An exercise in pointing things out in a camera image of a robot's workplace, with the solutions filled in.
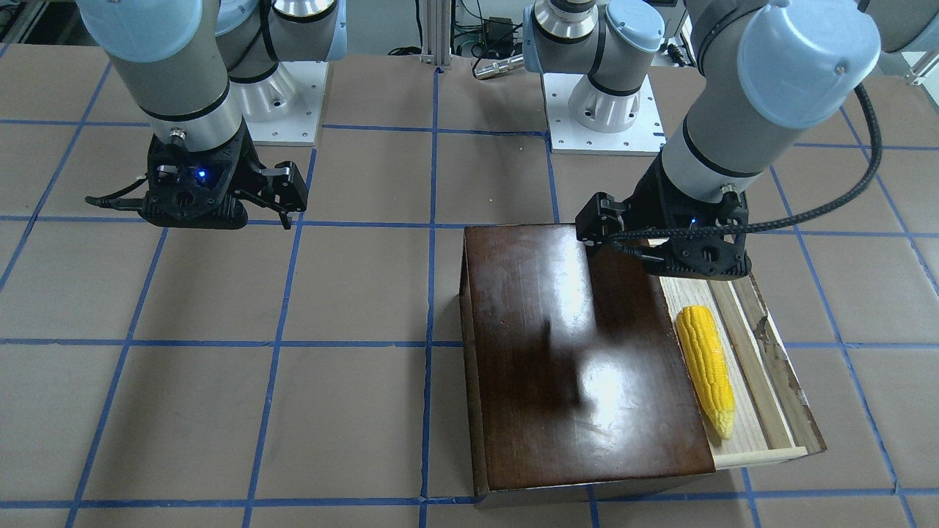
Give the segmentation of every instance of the light blue joint cap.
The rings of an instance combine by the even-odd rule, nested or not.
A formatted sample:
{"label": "light blue joint cap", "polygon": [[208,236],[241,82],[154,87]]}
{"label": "light blue joint cap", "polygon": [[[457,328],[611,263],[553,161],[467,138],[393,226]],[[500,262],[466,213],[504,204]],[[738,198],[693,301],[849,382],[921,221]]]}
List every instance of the light blue joint cap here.
{"label": "light blue joint cap", "polygon": [[522,19],[522,54],[525,55],[525,70],[532,73],[544,73],[541,60],[538,58],[538,44],[535,42],[534,32],[531,6],[528,6],[525,8],[525,18]]}
{"label": "light blue joint cap", "polygon": [[348,53],[349,39],[346,30],[346,0],[336,0],[336,27],[332,30],[332,44],[326,54],[327,61],[342,60]]}
{"label": "light blue joint cap", "polygon": [[838,111],[880,48],[877,25],[854,0],[771,0],[744,30],[737,68],[761,115],[801,130]]}
{"label": "light blue joint cap", "polygon": [[76,0],[88,33],[109,54],[157,62],[186,47],[202,21],[193,0]]}
{"label": "light blue joint cap", "polygon": [[215,24],[215,36],[221,37],[241,23],[257,9],[258,0],[222,0],[219,6],[219,21]]}
{"label": "light blue joint cap", "polygon": [[906,45],[902,52],[932,52],[939,50],[939,14],[937,14],[912,42]]}
{"label": "light blue joint cap", "polygon": [[633,47],[655,53],[665,36],[665,21],[642,0],[609,0],[607,20],[613,30]]}

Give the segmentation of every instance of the wooden box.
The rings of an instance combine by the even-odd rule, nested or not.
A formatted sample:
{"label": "wooden box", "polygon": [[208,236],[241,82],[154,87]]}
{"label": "wooden box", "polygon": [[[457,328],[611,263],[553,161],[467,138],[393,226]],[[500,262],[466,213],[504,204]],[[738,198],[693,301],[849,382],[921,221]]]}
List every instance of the wooden box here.
{"label": "wooden box", "polygon": [[[737,401],[702,420],[672,322],[709,306]],[[646,494],[821,452],[776,326],[747,278],[658,278],[572,225],[468,227],[460,309],[480,506]]]}

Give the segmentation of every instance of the white mounting plate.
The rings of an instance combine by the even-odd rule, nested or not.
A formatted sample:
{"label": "white mounting plate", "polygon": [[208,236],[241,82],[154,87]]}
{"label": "white mounting plate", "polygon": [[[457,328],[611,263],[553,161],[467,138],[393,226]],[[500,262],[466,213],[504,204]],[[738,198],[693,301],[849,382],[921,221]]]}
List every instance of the white mounting plate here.
{"label": "white mounting plate", "polygon": [[551,149],[559,154],[657,155],[665,145],[665,131],[649,77],[642,81],[639,89],[636,121],[625,132],[616,133],[592,131],[571,116],[567,101],[581,77],[583,75],[576,73],[545,73],[543,76]]}
{"label": "white mounting plate", "polygon": [[326,97],[328,62],[284,62],[297,81],[297,100],[290,114],[273,121],[248,121],[248,131],[257,145],[314,147],[323,99]]}

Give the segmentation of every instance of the corn cob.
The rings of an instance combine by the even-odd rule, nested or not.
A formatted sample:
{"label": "corn cob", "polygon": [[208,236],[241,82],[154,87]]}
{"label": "corn cob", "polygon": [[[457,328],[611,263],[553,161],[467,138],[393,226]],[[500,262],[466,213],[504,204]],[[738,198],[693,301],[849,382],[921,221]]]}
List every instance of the corn cob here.
{"label": "corn cob", "polygon": [[675,326],[701,409],[720,438],[729,440],[735,404],[714,316],[705,306],[686,306]]}

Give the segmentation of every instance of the glossy wooden surface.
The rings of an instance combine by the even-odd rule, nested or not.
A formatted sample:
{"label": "glossy wooden surface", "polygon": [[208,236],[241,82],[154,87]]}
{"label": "glossy wooden surface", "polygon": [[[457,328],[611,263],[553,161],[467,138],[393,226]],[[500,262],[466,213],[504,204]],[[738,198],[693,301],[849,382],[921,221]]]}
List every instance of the glossy wooden surface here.
{"label": "glossy wooden surface", "polygon": [[477,493],[714,471],[657,279],[571,225],[470,227]]}

